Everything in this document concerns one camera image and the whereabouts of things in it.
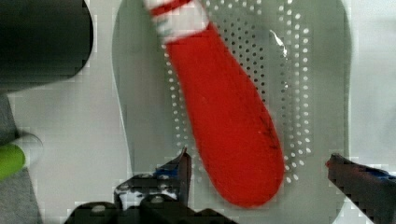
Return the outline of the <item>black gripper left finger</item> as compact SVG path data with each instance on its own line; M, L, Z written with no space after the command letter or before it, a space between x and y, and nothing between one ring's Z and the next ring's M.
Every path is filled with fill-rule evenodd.
M189 208L190 183L191 156L182 148L154 172L119 184L112 203L84 203L64 224L237 224L212 209Z

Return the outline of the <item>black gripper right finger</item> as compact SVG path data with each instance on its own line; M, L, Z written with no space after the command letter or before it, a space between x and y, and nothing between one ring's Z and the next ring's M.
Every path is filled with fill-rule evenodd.
M333 153L326 162L328 179L374 224L395 224L396 182L390 173Z

